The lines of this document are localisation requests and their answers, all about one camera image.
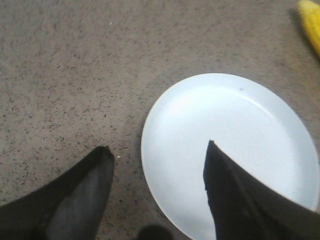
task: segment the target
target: speckled floor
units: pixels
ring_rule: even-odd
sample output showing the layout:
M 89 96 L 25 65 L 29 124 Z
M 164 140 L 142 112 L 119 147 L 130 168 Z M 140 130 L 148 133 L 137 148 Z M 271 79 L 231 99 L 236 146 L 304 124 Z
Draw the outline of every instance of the speckled floor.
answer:
M 320 61 L 297 25 L 296 3 L 1 1 L 0 205 L 109 145 L 115 177 L 97 239 L 127 240 L 159 223 L 187 240 L 149 192 L 140 139 L 160 94 L 201 73 L 274 91 L 319 151 Z

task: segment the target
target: corn cob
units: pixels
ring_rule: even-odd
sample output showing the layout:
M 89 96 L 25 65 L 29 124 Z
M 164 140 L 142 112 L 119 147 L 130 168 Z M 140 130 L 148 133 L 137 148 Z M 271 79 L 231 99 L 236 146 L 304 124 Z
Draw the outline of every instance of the corn cob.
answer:
M 320 5 L 311 0 L 301 0 L 298 8 L 305 33 L 320 56 Z

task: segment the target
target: white dish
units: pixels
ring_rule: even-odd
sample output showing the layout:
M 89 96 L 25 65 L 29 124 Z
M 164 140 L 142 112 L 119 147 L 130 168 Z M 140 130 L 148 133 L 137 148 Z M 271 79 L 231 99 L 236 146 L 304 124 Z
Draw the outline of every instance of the white dish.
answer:
M 156 101 L 141 140 L 143 170 L 154 199 L 191 239 L 216 239 L 203 182 L 209 140 L 270 188 L 316 209 L 317 151 L 295 112 L 246 78 L 196 75 Z

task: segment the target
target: white plate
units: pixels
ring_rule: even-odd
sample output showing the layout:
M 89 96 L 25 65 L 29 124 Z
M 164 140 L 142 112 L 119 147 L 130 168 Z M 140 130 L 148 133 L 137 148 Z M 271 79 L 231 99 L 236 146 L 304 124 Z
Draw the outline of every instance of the white plate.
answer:
M 317 151 L 295 112 L 246 78 L 196 75 L 156 101 L 141 140 L 143 170 L 154 199 L 191 239 L 216 239 L 203 182 L 209 140 L 270 188 L 316 209 Z

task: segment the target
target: floor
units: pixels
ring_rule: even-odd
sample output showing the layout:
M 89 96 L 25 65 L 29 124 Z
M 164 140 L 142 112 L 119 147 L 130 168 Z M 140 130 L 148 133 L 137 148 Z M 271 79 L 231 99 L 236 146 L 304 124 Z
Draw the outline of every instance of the floor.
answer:
M 0 3 L 0 205 L 53 180 L 95 146 L 116 156 L 97 239 L 150 223 L 187 240 L 144 178 L 140 140 L 155 100 L 201 73 L 269 88 L 320 151 L 320 61 L 297 0 L 70 0 Z

